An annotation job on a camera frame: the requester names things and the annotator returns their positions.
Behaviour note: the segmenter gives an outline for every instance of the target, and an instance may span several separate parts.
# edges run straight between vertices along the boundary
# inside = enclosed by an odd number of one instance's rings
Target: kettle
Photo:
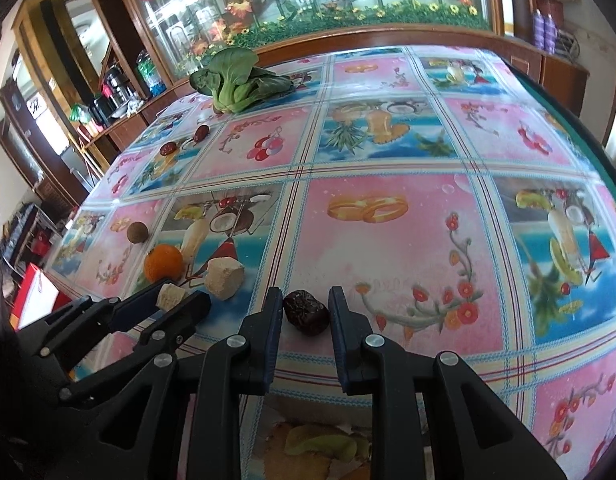
[[[88,106],[88,111],[94,121],[104,128],[109,127],[116,120],[112,117],[115,109],[112,104],[110,104],[110,100],[99,93],[95,94],[95,98]]]

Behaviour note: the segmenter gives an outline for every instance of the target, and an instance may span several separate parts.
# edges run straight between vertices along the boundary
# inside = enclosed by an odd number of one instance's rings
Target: table
[[[125,297],[147,284],[156,243],[194,254],[188,289],[203,289],[208,259],[236,257],[245,282],[213,299],[189,354],[235,333],[269,286],[327,303],[341,285],[376,332],[462,355],[582,478],[616,433],[616,190],[572,127],[480,50],[358,50],[275,71],[296,91],[239,115],[201,95],[170,105],[88,197],[48,273],[73,295]],[[210,134],[195,144],[199,124]],[[143,245],[127,241],[133,221],[149,227]],[[271,394],[242,407],[246,478],[338,479],[363,462],[282,451],[291,424],[369,435],[370,399],[341,393],[329,331],[284,320]]]
[[[2,243],[2,258],[8,265],[10,270],[14,272],[22,280],[26,272],[27,262],[22,263],[21,259],[25,251],[30,251],[30,245],[34,241],[37,234],[37,227],[50,229],[54,234],[59,235],[54,222],[48,218],[41,208],[35,203],[29,203],[23,206],[15,216],[16,223],[12,227],[12,231],[8,234],[8,238]]]

